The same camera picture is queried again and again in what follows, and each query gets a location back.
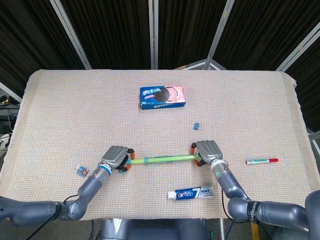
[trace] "black backdrop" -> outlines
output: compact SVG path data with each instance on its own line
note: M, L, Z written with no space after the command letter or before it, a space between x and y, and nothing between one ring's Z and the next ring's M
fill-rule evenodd
M320 130L320 38L286 71L296 82L296 92L307 127Z
M0 1L0 81L24 94L39 69L83 69L49 1Z
M93 69L150 69L148 0L62 0ZM226 0L159 0L160 69L208 55ZM319 0L236 0L213 59L275 70L320 22ZM286 72L305 122L320 129L320 43ZM23 95L39 69L83 69L49 0L0 0L0 81Z
M206 59L226 0L160 0L158 68Z
M213 59L228 70L274 71L319 22L319 0L236 0Z
M150 69L148 0L61 2L93 69Z

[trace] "table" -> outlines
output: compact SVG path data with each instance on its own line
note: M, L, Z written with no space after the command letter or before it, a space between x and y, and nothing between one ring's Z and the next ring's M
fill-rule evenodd
M140 87L180 84L184 107L139 109ZM320 177L294 85L276 71L36 71L23 96L0 192L19 201L62 201L85 180L74 168L93 170L111 145L133 148L143 158L188 154L192 142L215 140L252 199L303 206L306 196L319 189ZM257 158L279 162L245 164ZM214 198L167 200L167 191L207 184L213 184ZM82 219L98 218L225 214L210 167L177 162L112 172Z

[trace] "toothpaste tube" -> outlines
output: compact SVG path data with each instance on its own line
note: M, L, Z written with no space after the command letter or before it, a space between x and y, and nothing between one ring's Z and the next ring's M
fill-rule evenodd
M193 188L179 189L168 191L168 199L183 200L183 199L206 199L214 197L213 186L198 186Z

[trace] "gray robot arm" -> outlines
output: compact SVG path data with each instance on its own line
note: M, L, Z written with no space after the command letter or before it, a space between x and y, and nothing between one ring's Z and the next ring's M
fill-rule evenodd
M253 201L230 171L228 163L222 160L223 155L213 140L195 142L191 149L195 147L202 159L197 165L210 165L213 175L230 199L228 212L233 218L309 232L310 240L320 239L320 190L308 195L305 208L291 203Z
M112 146L102 157L98 167L78 189L78 198L66 202L34 201L23 202L0 197L0 221L9 218L17 226L42 224L48 220L79 220L86 213L88 204L97 194L112 170L127 171L124 164L127 153L134 156L133 149Z

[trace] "oreo box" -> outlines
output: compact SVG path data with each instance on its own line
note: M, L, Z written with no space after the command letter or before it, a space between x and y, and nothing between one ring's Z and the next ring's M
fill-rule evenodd
M143 110L178 108L185 104L185 88L183 85L140 88L140 106Z

